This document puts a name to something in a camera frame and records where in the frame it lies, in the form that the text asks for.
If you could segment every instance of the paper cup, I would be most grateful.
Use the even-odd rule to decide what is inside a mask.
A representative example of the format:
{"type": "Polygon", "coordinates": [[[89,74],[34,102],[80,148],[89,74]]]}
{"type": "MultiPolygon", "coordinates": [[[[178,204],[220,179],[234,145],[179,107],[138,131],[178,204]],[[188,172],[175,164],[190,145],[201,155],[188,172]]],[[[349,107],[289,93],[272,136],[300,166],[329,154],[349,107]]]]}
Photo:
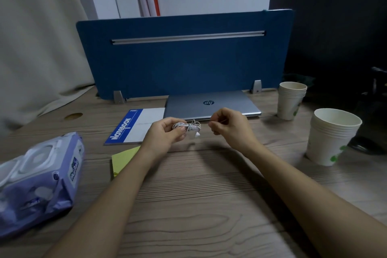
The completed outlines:
{"type": "Polygon", "coordinates": [[[282,82],[278,88],[277,116],[284,120],[292,120],[307,92],[307,86],[296,82],[282,82]]]}
{"type": "Polygon", "coordinates": [[[361,119],[350,112],[317,109],[310,121],[307,157],[319,165],[335,164],[361,124],[361,119]]]}

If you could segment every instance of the purple wet wipes pack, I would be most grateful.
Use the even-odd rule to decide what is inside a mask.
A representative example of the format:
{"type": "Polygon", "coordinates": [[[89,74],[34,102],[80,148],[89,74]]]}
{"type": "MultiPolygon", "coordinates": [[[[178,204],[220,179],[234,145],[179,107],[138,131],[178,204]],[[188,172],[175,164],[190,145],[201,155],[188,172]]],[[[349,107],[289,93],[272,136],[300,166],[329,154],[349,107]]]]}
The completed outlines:
{"type": "Polygon", "coordinates": [[[71,208],[84,154],[82,139],[73,132],[0,165],[0,238],[71,208]]]}

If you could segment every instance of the wooden desk surface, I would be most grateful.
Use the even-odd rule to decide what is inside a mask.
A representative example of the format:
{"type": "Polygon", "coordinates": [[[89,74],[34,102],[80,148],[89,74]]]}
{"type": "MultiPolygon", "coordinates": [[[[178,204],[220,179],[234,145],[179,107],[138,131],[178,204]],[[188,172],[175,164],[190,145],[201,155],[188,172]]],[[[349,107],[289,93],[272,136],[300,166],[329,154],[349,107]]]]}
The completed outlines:
{"type": "MultiPolygon", "coordinates": [[[[43,115],[0,141],[0,161],[32,145],[78,131],[86,158],[74,208],[56,221],[0,244],[0,257],[32,258],[43,253],[110,183],[111,155],[135,145],[103,146],[131,108],[163,107],[165,99],[114,105],[95,97],[79,99],[43,115]],[[65,116],[82,112],[75,120],[65,116]]],[[[262,110],[250,123],[258,139],[285,161],[387,224],[387,161],[347,149],[333,167],[303,157],[312,108],[303,104],[294,121],[275,117],[277,92],[250,95],[262,110]]],[[[313,246],[273,189],[256,169],[227,148],[204,124],[173,145],[145,180],[122,239],[119,257],[315,257],[313,246]]]]}

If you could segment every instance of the earphones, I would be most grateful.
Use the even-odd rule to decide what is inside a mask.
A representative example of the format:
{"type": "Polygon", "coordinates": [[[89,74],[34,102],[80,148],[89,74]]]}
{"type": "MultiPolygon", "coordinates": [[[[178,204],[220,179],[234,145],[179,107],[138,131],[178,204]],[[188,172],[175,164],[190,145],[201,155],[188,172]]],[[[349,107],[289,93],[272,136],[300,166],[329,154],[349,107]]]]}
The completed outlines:
{"type": "Polygon", "coordinates": [[[193,119],[192,122],[189,123],[189,124],[182,123],[182,122],[176,123],[176,124],[174,124],[172,126],[172,129],[176,129],[176,128],[181,127],[181,126],[186,127],[186,131],[187,132],[189,132],[189,131],[196,131],[195,138],[200,136],[199,131],[200,131],[200,128],[201,128],[201,124],[200,124],[200,122],[196,121],[195,119],[193,119]]]}

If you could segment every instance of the hand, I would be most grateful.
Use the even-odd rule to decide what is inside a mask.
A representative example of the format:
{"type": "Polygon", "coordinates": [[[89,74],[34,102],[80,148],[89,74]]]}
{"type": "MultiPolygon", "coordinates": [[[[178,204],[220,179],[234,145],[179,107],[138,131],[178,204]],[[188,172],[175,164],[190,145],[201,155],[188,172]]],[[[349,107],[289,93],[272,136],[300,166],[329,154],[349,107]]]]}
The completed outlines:
{"type": "Polygon", "coordinates": [[[244,156],[259,144],[247,118],[239,111],[229,108],[219,109],[208,123],[215,135],[222,135],[231,148],[244,156]]]}
{"type": "Polygon", "coordinates": [[[167,154],[173,143],[185,138],[185,127],[172,129],[172,126],[179,122],[187,123],[184,119],[163,118],[155,121],[149,128],[137,153],[145,154],[150,166],[167,154]]]}

